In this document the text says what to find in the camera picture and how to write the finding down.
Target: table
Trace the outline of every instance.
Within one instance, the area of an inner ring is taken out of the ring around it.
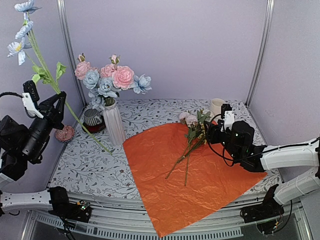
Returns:
[[[254,144],[265,142],[253,118],[241,101],[227,101],[235,113],[235,120],[244,120],[255,129]],[[210,101],[205,99],[152,99],[119,100],[118,107],[126,137],[151,127],[166,123],[177,123],[183,111],[195,113],[199,109],[209,109]],[[112,156],[101,149],[78,124],[75,137],[65,148],[48,187],[61,186],[70,193],[114,199],[140,200],[123,146],[114,146],[106,130],[95,134]],[[256,198],[269,187],[280,183],[277,169],[267,171],[267,176],[249,189],[244,196]]]

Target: orange paper sheet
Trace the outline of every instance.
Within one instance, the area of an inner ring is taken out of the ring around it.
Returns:
[[[228,167],[208,145],[190,155],[187,184],[186,163],[179,163],[188,128],[169,123],[150,128],[123,144],[126,157],[145,209],[161,238],[216,212],[262,180],[266,173],[251,173],[239,164]],[[221,144],[213,145],[222,153]]]

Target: ribbed white vase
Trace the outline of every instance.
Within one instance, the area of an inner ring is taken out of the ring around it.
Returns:
[[[103,110],[103,118],[106,129],[109,132],[111,142],[114,145],[121,145],[126,140],[124,126],[122,125],[121,115],[117,102],[111,106],[106,106]]]

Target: light blue flower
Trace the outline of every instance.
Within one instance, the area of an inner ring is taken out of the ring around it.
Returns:
[[[94,97],[97,97],[99,95],[98,93],[98,88],[93,88],[93,89],[90,89],[89,91],[89,97],[90,98],[94,98]]]
[[[130,88],[133,89],[136,94],[146,94],[149,90],[152,90],[150,85],[151,77],[145,76],[144,74],[140,77],[134,75],[134,82],[131,84]]]
[[[83,84],[86,86],[87,89],[94,89],[97,86],[98,81],[98,70],[89,70],[83,79]]]
[[[101,80],[100,87],[98,88],[98,93],[100,95],[103,95],[105,98],[116,98],[117,94],[113,91],[113,87],[114,84],[112,77],[104,77]]]
[[[41,7],[34,6],[35,0],[29,0],[27,2],[18,3],[14,5],[14,9],[18,12],[28,12],[29,14],[33,14],[36,10],[40,9]]]
[[[8,50],[9,50],[9,54],[8,54],[8,58],[9,57],[12,57],[12,56],[15,56],[18,54],[18,62],[19,62],[19,66],[21,64],[23,64],[25,62],[25,59],[26,59],[26,53],[24,51],[24,49],[30,49],[31,48],[31,44],[28,42],[28,43],[25,43],[26,41],[26,38],[23,37],[21,39],[21,42],[12,42],[11,44],[9,44],[9,46],[7,46]]]
[[[91,100],[93,109],[105,109],[104,107],[104,99],[100,96],[93,97]]]
[[[25,37],[27,33],[32,29],[33,26],[34,26],[33,21],[27,21],[27,23],[21,27],[20,31],[16,33],[15,39],[20,39]]]

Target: white backdrop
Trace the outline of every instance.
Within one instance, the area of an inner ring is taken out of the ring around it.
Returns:
[[[152,77],[146,95],[126,99],[245,100],[263,31],[265,0],[66,1],[75,56]]]

